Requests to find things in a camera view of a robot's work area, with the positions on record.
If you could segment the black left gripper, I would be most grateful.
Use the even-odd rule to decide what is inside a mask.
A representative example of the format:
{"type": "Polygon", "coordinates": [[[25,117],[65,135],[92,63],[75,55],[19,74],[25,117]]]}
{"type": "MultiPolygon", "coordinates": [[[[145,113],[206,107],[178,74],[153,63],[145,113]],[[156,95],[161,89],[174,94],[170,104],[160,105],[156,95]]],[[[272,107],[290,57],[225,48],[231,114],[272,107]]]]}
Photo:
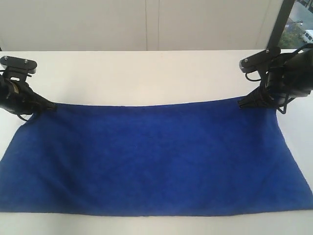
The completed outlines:
{"type": "Polygon", "coordinates": [[[14,115],[56,111],[57,104],[35,93],[26,82],[0,76],[0,107],[14,115]]]}

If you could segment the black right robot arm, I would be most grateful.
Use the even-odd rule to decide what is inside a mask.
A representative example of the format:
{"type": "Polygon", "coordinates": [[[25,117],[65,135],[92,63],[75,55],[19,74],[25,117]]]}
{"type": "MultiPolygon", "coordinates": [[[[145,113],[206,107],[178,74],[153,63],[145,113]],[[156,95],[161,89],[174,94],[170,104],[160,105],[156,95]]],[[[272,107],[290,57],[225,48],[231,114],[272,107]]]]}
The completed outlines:
{"type": "Polygon", "coordinates": [[[271,108],[287,112],[287,105],[313,90],[313,45],[282,53],[270,47],[239,62],[250,82],[259,86],[238,101],[240,108],[271,108]]]}

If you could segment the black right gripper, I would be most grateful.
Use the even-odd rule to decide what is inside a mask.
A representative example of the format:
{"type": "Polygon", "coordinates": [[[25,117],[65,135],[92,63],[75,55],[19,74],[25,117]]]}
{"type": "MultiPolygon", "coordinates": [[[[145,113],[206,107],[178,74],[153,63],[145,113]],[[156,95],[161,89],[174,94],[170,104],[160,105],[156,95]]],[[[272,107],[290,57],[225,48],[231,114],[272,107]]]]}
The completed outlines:
{"type": "Polygon", "coordinates": [[[275,75],[269,72],[266,81],[260,83],[259,87],[253,90],[248,96],[238,99],[240,109],[262,107],[272,109],[286,109],[293,101],[291,88],[284,84],[284,75],[275,75]]]}

